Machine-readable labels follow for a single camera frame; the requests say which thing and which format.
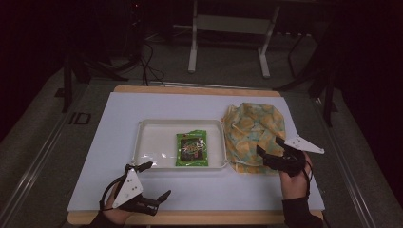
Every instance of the white paper sheet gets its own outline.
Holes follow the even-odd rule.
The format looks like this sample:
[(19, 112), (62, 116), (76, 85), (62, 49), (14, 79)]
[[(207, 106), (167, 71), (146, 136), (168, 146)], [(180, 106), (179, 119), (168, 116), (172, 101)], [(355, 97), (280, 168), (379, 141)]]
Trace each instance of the white paper sheet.
[[(105, 188), (125, 171), (135, 147), (138, 122), (145, 119), (219, 120), (229, 105), (274, 105), (284, 116), (287, 138), (297, 131), (287, 103), (280, 97), (210, 95), (110, 94), (68, 211), (98, 210)], [(279, 177), (238, 174), (227, 165), (211, 171), (144, 171), (139, 174), (143, 195), (156, 199), (172, 190), (160, 210), (281, 210)], [(324, 205), (315, 179), (311, 210)]]

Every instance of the green package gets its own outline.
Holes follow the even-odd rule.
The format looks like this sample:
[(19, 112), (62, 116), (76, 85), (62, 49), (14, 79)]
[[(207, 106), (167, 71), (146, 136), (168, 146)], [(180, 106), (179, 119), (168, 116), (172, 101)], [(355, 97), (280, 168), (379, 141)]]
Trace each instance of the green package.
[(177, 134), (177, 141), (176, 166), (208, 166), (207, 132), (205, 130)]

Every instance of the patterned fabric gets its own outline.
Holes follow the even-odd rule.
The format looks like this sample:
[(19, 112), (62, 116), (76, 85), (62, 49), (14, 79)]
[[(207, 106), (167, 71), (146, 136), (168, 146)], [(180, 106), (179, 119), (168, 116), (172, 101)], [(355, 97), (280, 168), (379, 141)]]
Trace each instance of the patterned fabric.
[(222, 118), (227, 159), (239, 173), (277, 173), (263, 166), (256, 153), (259, 145), (267, 153), (282, 156), (276, 136), (285, 140), (282, 114), (272, 105), (243, 103), (229, 106)]

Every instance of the gray floor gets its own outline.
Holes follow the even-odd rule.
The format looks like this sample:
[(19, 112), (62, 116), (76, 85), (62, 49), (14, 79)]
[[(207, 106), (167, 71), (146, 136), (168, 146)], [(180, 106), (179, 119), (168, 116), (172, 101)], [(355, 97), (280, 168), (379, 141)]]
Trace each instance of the gray floor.
[[(211, 39), (200, 39), (197, 71), (189, 74), (188, 38), (189, 33), (181, 31), (170, 45), (161, 42), (158, 36), (148, 39), (153, 48), (150, 66), (155, 69), (155, 75), (147, 71), (152, 85), (270, 89), (293, 80), (286, 57), (296, 39), (289, 36), (275, 36), (270, 43), (267, 53), (272, 74), (270, 79), (261, 77), (256, 42), (239, 45)], [(304, 66), (314, 48), (315, 42), (307, 37), (296, 49), (293, 60), (297, 70)], [(151, 49), (144, 47), (144, 58), (149, 56)], [(130, 79), (127, 84), (140, 85), (142, 73), (142, 68), (137, 66), (121, 74)], [(63, 100), (54, 97), (57, 88), (63, 86), (62, 79), (63, 70), (48, 80), (0, 144), (1, 221), (7, 221), (5, 227), (72, 227), (66, 222), (68, 202), (101, 119), (108, 92), (119, 83), (94, 77), (89, 85), (74, 84), (74, 103), (64, 114), (61, 113)], [(308, 140), (330, 148), (325, 156), (312, 156), (326, 207), (324, 215), (330, 225), (403, 227), (401, 207), (344, 104), (342, 94), (336, 91), (334, 103), (337, 112), (332, 114), (334, 126), (329, 128), (321, 120), (321, 105), (308, 98), (306, 89), (309, 84), (307, 82), (282, 95), (290, 106), (298, 132), (305, 132)], [(69, 124), (72, 112), (91, 113), (89, 125)], [(27, 188), (18, 188), (20, 181)]]

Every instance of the hand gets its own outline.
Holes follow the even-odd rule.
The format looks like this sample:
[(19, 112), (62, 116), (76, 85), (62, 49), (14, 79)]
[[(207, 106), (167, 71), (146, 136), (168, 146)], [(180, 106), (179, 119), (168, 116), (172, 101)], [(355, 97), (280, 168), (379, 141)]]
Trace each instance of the hand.
[[(303, 154), (305, 155), (305, 160), (307, 161), (307, 163), (305, 164), (305, 171), (309, 175), (309, 173), (311, 172), (311, 166), (309, 166), (308, 163), (312, 165), (312, 162), (306, 152), (303, 151)], [(298, 175), (290, 178), (287, 173), (280, 171), (279, 178), (281, 180), (282, 197), (285, 200), (306, 197), (308, 180), (306, 180), (303, 172), (300, 172)]]
[[(113, 204), (113, 201), (115, 200), (114, 196), (115, 196), (115, 192), (116, 192), (116, 189), (118, 187), (118, 184), (119, 183), (116, 183), (113, 186), (112, 191), (111, 191), (111, 193), (109, 195), (109, 198), (106, 201), (105, 208), (112, 208), (112, 204)], [(121, 210), (119, 208), (103, 211), (103, 213), (104, 213), (104, 216), (107, 217), (107, 219), (109, 219), (110, 221), (112, 221), (115, 224), (120, 224), (120, 225), (125, 224), (125, 221), (132, 214), (131, 212), (127, 212), (127, 211)]]

